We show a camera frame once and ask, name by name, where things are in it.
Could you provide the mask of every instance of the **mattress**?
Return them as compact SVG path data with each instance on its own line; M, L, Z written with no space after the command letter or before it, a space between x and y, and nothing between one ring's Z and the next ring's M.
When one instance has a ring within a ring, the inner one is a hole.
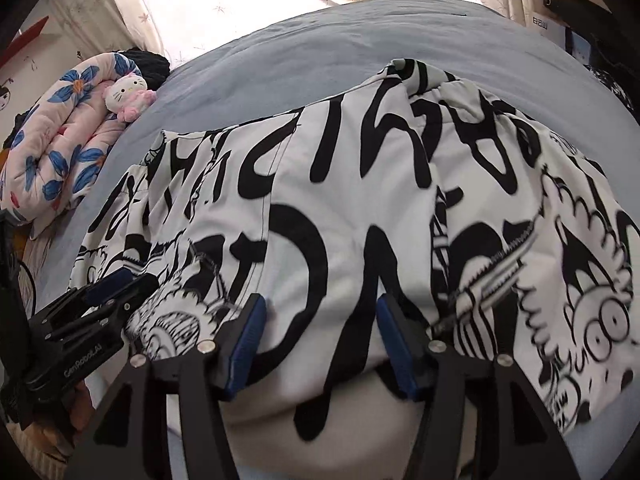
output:
M399 57L467 78L566 137L600 163L621 206L639 221L638 125L578 61L476 4L370 0L276 23L172 73L156 104L120 137L92 192L60 222L37 279L38 306L64 292L84 233L161 128L211 130L290 110L353 87ZM639 420L634 381L600 416L571 431L566 441L581 478L601 478Z

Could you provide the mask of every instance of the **white wall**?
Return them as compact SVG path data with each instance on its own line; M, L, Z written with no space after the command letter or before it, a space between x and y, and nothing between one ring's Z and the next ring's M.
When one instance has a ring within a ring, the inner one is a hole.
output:
M48 14L45 0L40 0L22 31ZM30 109L63 73L79 62L78 48L62 34L55 20L49 19L39 37L0 67L0 85L11 92L6 107L0 110L0 145L11 133L16 114Z

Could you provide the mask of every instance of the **pink plush toy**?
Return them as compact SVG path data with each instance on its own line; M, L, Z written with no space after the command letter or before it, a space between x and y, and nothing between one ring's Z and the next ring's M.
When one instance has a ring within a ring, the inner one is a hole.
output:
M107 110L118 114L122 123L132 123L156 101L156 93L146 89L146 81L130 73L105 88Z

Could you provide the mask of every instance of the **plush toy head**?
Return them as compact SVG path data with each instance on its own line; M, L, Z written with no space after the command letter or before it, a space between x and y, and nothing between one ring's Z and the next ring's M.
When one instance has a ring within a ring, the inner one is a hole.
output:
M133 73L118 79L113 85L104 89L104 102L107 110L115 114L122 110L127 98L138 90L146 90L146 81Z

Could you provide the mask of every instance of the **silver screw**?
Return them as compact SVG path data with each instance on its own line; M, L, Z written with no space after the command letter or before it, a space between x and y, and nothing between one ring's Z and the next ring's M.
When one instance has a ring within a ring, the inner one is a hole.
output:
M201 354L208 354L216 349L216 343L211 339L205 339L198 343L198 352Z
M142 354L135 354L131 359L129 359L129 363L134 368L140 368L144 363L146 363L146 357Z
M436 354L441 354L446 349L447 349L447 345L444 341L440 341L438 339L429 341L429 350L431 350L432 352L436 352Z
M498 364L500 366L509 367L509 366L513 365L513 357L511 357L510 355L507 355L507 354L498 355L498 357L496 358L496 361L498 362Z

